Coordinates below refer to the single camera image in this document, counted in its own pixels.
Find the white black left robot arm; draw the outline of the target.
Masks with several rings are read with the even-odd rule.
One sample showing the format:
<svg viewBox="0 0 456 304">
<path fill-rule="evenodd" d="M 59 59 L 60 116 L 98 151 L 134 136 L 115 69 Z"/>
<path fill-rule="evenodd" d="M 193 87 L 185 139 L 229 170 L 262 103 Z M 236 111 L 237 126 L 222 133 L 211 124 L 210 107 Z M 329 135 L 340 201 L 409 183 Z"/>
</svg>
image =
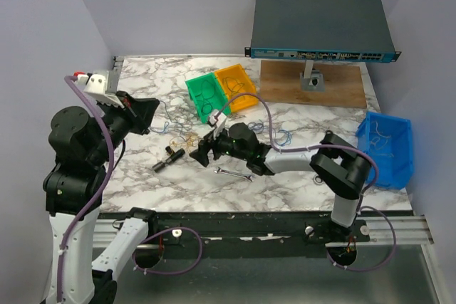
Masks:
<svg viewBox="0 0 456 304">
<path fill-rule="evenodd" d="M 71 106 L 51 121 L 49 144 L 56 165 L 43 182 L 53 232 L 53 263 L 45 303 L 112 303 L 130 254 L 157 238 L 155 212 L 134 208 L 120 235 L 93 259 L 93 234 L 101 196 L 115 164 L 104 131 L 88 112 Z"/>
</svg>

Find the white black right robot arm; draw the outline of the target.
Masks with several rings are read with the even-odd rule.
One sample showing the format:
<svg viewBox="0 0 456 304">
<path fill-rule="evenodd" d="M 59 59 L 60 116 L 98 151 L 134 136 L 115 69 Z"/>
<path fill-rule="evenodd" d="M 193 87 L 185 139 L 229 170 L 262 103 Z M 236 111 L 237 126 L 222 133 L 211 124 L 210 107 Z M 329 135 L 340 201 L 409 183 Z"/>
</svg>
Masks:
<svg viewBox="0 0 456 304">
<path fill-rule="evenodd" d="M 353 223 L 361 210 L 362 197 L 379 176 L 374 160 L 328 130 L 317 145 L 282 150 L 260 142 L 256 133 L 244 123 L 228 130 L 214 129 L 190 152 L 190 157 L 203 167 L 226 155 L 246 162 L 258 176 L 284 172 L 315 172 L 335 194 L 328 234 L 336 241 L 352 235 Z"/>
</svg>

